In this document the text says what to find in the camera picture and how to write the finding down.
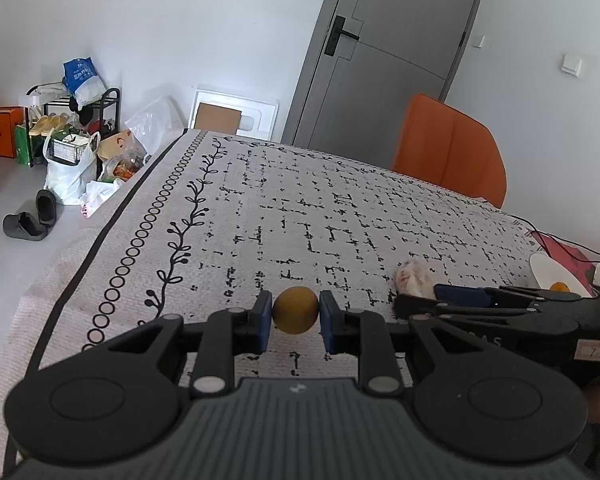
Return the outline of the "peeled pomelo segment pale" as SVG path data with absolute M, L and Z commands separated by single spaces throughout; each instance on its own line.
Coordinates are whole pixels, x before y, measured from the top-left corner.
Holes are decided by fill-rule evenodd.
M 394 288 L 398 295 L 434 299 L 434 274 L 425 263 L 410 260 L 402 263 L 394 274 Z

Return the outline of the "large orange front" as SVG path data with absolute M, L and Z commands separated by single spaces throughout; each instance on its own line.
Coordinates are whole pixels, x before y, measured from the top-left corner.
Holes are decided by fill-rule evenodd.
M 564 282 L 555 282 L 550 285 L 552 292 L 570 292 L 569 286 Z

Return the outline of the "brown kiwi back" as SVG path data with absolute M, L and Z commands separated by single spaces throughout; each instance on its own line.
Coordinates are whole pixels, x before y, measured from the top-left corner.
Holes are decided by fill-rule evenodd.
M 311 289 L 294 286 L 285 289 L 274 302 L 272 318 L 274 325 L 289 335 L 307 332 L 320 313 L 317 296 Z

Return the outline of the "white patterned tablecloth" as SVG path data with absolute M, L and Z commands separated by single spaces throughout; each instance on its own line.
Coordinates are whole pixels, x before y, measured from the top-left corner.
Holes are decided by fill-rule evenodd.
M 389 315 L 407 260 L 462 285 L 524 285 L 538 243 L 516 219 L 474 200 L 354 160 L 189 131 L 99 208 L 93 225 L 41 275 L 0 354 L 0 474 L 56 479 L 23 465 L 3 404 L 30 370 L 103 344 L 159 315 L 198 322 L 249 307 L 262 290 L 306 286 L 341 307 Z M 331 356 L 317 330 L 272 333 L 265 356 L 237 376 L 322 378 L 326 401 L 265 393 L 270 422 L 206 408 L 185 444 L 140 464 L 143 479 L 581 479 L 572 460 L 527 468 L 468 463 L 400 422 L 393 408 L 352 398 L 354 362 Z

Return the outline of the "orange chair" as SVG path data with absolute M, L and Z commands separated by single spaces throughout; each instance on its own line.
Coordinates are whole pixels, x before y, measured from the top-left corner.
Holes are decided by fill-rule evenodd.
M 506 170 L 490 130 L 421 93 L 408 103 L 391 170 L 496 208 L 504 204 Z

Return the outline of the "white foam packaging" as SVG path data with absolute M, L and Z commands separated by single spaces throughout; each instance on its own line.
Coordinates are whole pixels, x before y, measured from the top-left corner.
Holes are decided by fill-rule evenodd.
M 279 104 L 274 99 L 199 86 L 188 128 L 272 141 Z

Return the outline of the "clear plastic bag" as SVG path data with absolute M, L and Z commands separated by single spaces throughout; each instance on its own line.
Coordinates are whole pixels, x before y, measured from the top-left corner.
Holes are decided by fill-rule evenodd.
M 125 121 L 148 156 L 159 153 L 180 136 L 185 125 L 170 96 L 162 96 Z

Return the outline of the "dark slipper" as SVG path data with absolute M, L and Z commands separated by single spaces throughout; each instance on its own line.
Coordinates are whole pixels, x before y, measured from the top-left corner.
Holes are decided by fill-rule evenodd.
M 27 211 L 8 214 L 3 219 L 2 227 L 4 234 L 15 240 L 38 242 L 47 236 L 46 227 L 38 223 L 38 220 Z

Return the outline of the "white plastic bag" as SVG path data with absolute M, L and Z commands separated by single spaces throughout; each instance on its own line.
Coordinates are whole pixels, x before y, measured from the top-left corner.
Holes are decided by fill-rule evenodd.
M 81 206 L 81 197 L 86 192 L 87 183 L 97 178 L 96 150 L 100 135 L 94 133 L 90 137 L 76 165 L 56 162 L 50 154 L 51 140 L 47 138 L 43 144 L 43 156 L 46 160 L 44 190 L 50 191 L 62 206 Z

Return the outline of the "black metal rack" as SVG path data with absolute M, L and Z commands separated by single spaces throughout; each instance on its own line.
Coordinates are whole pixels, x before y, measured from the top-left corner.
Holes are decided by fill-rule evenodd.
M 36 123 L 44 116 L 50 116 L 53 113 L 66 113 L 68 115 L 79 112 L 71 109 L 71 100 L 68 91 L 60 82 L 52 84 L 37 84 L 30 88 L 22 98 L 23 102 L 23 125 L 26 129 L 28 165 L 30 168 L 42 165 L 43 156 L 41 141 L 35 140 L 32 130 Z M 91 124 L 97 126 L 96 131 L 104 139 L 120 130 L 120 106 L 122 101 L 122 92 L 120 88 L 110 87 L 102 96 L 87 106 L 84 110 L 91 110 Z

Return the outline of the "green box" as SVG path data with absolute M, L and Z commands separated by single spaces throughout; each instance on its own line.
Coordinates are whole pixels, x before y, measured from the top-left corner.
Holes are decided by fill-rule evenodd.
M 16 161 L 19 165 L 29 166 L 31 156 L 29 153 L 29 136 L 25 124 L 15 126 L 14 130 Z

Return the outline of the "grey door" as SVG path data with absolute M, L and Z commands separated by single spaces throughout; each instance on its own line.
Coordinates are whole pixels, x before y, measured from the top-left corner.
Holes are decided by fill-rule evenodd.
M 480 0 L 324 0 L 282 141 L 389 167 L 413 96 L 442 101 L 460 65 Z M 324 55 L 336 15 L 344 29 Z

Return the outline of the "orange paper bag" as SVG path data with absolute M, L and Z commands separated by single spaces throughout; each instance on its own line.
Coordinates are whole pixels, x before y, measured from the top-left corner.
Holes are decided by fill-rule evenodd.
M 15 128 L 22 122 L 22 107 L 0 106 L 0 157 L 16 157 Z

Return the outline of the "white light switch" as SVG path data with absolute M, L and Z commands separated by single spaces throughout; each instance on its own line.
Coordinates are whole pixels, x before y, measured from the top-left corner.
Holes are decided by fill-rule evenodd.
M 560 70 L 573 77 L 579 78 L 583 67 L 583 58 L 579 55 L 565 53 L 562 57 L 562 65 Z

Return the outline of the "small wall switch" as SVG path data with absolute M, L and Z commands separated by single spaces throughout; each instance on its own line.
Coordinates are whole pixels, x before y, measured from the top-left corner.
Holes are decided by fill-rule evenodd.
M 481 49 L 483 47 L 484 40 L 486 40 L 485 36 L 483 36 L 483 35 L 476 35 L 474 38 L 472 38 L 471 45 L 474 48 L 476 48 L 476 49 Z

